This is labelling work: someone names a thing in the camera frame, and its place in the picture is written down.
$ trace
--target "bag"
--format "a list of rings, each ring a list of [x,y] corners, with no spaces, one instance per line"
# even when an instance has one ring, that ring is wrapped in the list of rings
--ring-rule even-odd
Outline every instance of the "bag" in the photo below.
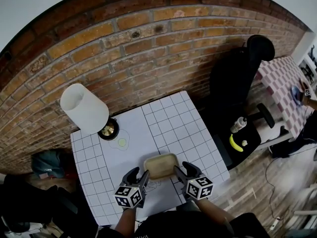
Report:
[[[61,164],[62,149],[52,149],[32,155],[31,167],[33,172],[41,179],[47,177],[63,178],[64,168]]]

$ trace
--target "person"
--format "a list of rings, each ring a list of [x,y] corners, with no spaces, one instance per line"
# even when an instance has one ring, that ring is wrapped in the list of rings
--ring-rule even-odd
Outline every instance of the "person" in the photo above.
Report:
[[[287,158],[290,154],[298,151],[303,146],[317,143],[317,101],[312,100],[309,96],[306,96],[302,92],[297,96],[297,99],[307,108],[311,107],[312,109],[314,109],[314,112],[307,118],[304,128],[295,140],[286,140],[278,144],[269,146],[268,149],[271,152],[273,158]],[[281,130],[281,134],[285,132],[287,132],[285,129]]]
[[[187,201],[185,204],[178,206],[176,211],[161,212],[148,217],[136,232],[137,208],[124,208],[115,229],[103,228],[99,231],[98,238],[269,238],[253,213],[234,218],[207,198],[196,200],[186,194],[186,190],[183,190],[183,195]]]

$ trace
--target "pink checkered tablecloth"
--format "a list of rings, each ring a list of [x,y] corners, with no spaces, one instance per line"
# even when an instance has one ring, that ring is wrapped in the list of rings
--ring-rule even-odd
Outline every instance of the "pink checkered tablecloth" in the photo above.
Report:
[[[299,79],[308,84],[301,69],[291,57],[276,58],[272,61],[262,61],[258,76],[282,112],[286,129],[292,133],[294,138],[297,138],[307,117],[313,111],[310,107],[298,107],[291,95],[293,85],[301,89]],[[312,99],[315,100],[316,95],[312,89],[311,93]]]

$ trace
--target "banana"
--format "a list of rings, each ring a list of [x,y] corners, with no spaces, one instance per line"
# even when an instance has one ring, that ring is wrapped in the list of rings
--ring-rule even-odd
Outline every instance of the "banana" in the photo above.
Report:
[[[236,149],[236,150],[239,151],[239,152],[243,152],[242,147],[238,146],[238,145],[234,142],[234,140],[233,140],[233,134],[231,134],[231,136],[229,137],[229,142],[230,142],[230,145],[231,145],[234,149]]]

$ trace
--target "bottle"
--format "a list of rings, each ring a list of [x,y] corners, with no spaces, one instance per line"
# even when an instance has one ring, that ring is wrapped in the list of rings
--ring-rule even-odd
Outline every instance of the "bottle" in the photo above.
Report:
[[[234,125],[230,128],[232,133],[237,133],[239,130],[244,128],[247,125],[247,119],[243,117],[239,117]]]

